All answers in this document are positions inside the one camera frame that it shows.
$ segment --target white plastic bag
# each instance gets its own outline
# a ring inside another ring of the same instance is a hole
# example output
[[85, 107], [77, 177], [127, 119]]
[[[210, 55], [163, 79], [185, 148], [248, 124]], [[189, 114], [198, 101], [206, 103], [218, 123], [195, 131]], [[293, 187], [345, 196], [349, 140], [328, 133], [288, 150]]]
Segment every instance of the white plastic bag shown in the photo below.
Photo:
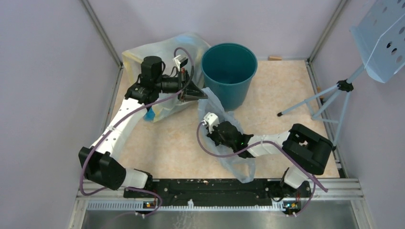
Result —
[[[198, 118], [203, 120], [204, 116], [208, 113], [214, 113], [218, 116], [219, 122], [229, 121], [234, 125], [239, 132], [243, 134], [243, 129], [240, 126], [240, 123], [234, 118], [233, 112], [225, 112], [224, 108], [221, 105], [218, 97], [210, 90], [210, 88], [204, 88], [204, 91], [208, 99], [198, 100]], [[227, 155], [232, 154], [232, 149], [219, 145], [215, 146], [215, 143], [207, 137], [207, 129], [200, 128], [201, 139], [206, 143], [207, 149], [214, 154], [218, 155]], [[225, 158], [219, 158], [221, 165], [228, 169], [242, 183], [248, 183], [253, 180], [256, 171], [255, 159], [246, 158], [243, 159], [239, 156], [231, 156]]]
[[[122, 53], [122, 60], [124, 62], [125, 69], [128, 73], [129, 82], [135, 83], [138, 75], [140, 74], [140, 64], [143, 58], [146, 56], [158, 56], [166, 64], [164, 74], [170, 75], [174, 66], [173, 52], [177, 47], [185, 48], [194, 60], [194, 76], [192, 81], [194, 84], [202, 88], [204, 85], [204, 77], [201, 70], [201, 58], [210, 45], [205, 42], [200, 36], [195, 33], [187, 32], [179, 36], [151, 44], [145, 44], [134, 49], [126, 50]], [[186, 55], [182, 50], [178, 50], [177, 54]], [[191, 72], [191, 64], [185, 66], [186, 70]], [[159, 99], [163, 99], [170, 96], [169, 94], [159, 94]], [[172, 113], [183, 110], [193, 102], [180, 102], [177, 98], [170, 99], [166, 102], [153, 105], [152, 108], [145, 115], [147, 121], [159, 121]]]

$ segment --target tripod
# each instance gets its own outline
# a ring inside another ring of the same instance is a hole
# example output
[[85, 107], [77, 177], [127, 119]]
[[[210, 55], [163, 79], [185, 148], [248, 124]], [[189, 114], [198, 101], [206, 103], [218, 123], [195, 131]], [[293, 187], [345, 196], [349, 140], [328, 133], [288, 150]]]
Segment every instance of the tripod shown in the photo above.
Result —
[[[290, 107], [289, 109], [282, 111], [280, 113], [277, 114], [278, 117], [294, 110], [295, 108], [306, 104], [309, 111], [311, 112], [311, 116], [312, 116], [312, 120], [319, 120], [319, 121], [323, 121], [323, 122], [329, 122], [329, 123], [337, 123], [338, 124], [338, 129], [336, 131], [336, 135], [335, 138], [333, 140], [333, 147], [336, 148], [336, 144], [338, 142], [339, 139], [339, 134], [341, 132], [341, 125], [344, 119], [344, 114], [346, 112], [346, 108], [347, 108], [347, 103], [349, 102], [349, 98], [350, 98], [350, 93], [351, 91], [353, 91], [353, 85], [352, 82], [357, 78], [357, 76], [359, 76], [362, 72], [364, 71], [364, 64], [361, 64], [361, 66], [346, 80], [341, 80], [338, 81], [336, 85], [334, 85], [333, 87], [330, 87], [308, 99], [305, 99], [304, 101], [302, 101], [301, 103], [298, 103], [292, 107]], [[309, 102], [328, 93], [331, 91], [335, 92], [333, 94], [331, 94], [328, 98], [323, 99], [324, 104], [322, 105], [322, 107], [315, 113], [312, 109], [312, 107], [310, 106]], [[339, 121], [336, 120], [331, 120], [331, 119], [324, 119], [322, 117], [320, 117], [320, 115], [322, 114], [322, 112], [342, 93], [342, 92], [346, 92], [346, 98], [344, 99], [344, 104], [343, 104], [343, 108], [342, 108], [342, 112], [341, 112], [341, 116], [339, 118]]]

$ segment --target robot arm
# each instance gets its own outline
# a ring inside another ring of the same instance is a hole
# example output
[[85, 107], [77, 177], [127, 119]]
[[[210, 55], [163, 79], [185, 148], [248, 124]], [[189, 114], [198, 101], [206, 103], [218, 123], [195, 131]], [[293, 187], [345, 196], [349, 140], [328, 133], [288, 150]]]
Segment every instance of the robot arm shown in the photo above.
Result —
[[128, 88], [122, 105], [110, 125], [90, 148], [82, 147], [79, 152], [79, 160], [83, 167], [91, 148], [95, 147], [106, 133], [111, 131], [92, 154], [85, 168], [86, 179], [112, 190], [117, 190], [121, 186], [144, 188], [147, 182], [152, 180], [151, 174], [124, 168], [118, 162], [130, 133], [148, 111], [144, 105], [154, 103], [161, 92], [177, 93], [178, 99], [184, 102], [206, 98], [206, 95], [191, 82], [191, 77], [183, 68], [187, 64], [187, 58], [179, 55], [173, 60], [178, 68], [178, 75], [170, 77], [163, 75], [164, 62], [160, 57], [145, 57], [137, 82]]
[[[333, 144], [328, 139], [301, 124], [294, 124], [292, 128], [275, 135], [246, 135], [241, 134], [230, 122], [219, 122], [218, 116], [207, 113], [204, 117], [207, 136], [215, 145], [224, 145], [234, 152], [243, 150], [254, 143], [271, 141], [285, 151], [306, 172], [322, 175], [328, 162]], [[258, 144], [238, 154], [242, 158], [263, 155], [281, 154], [282, 152], [272, 144]], [[297, 166], [292, 166], [284, 173], [282, 183], [297, 189], [308, 179]]]

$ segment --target light purple wall panel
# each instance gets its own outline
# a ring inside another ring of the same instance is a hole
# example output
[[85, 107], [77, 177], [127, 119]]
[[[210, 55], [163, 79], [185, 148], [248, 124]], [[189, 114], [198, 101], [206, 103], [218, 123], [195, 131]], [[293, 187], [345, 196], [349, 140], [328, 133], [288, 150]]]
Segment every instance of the light purple wall panel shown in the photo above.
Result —
[[78, 0], [0, 7], [0, 228], [63, 229], [117, 78]]
[[91, 0], [121, 53], [186, 31], [236, 42], [258, 58], [306, 58], [339, 0]]
[[[314, 62], [323, 89], [349, 77], [362, 63], [349, 27], [366, 2], [350, 2]], [[377, 228], [404, 228], [405, 69], [385, 84], [364, 72], [353, 85], [339, 142], [346, 171], [359, 178]], [[341, 95], [328, 108], [334, 118], [343, 100]]]

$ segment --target plastic bucket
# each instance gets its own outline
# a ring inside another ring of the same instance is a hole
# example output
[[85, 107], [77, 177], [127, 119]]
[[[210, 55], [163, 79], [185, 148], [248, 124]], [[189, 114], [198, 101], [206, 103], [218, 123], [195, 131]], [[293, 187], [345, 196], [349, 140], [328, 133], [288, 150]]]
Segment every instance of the plastic bucket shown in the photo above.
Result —
[[222, 43], [208, 49], [201, 60], [205, 86], [219, 98], [225, 110], [234, 110], [246, 98], [257, 70], [257, 59], [248, 48]]

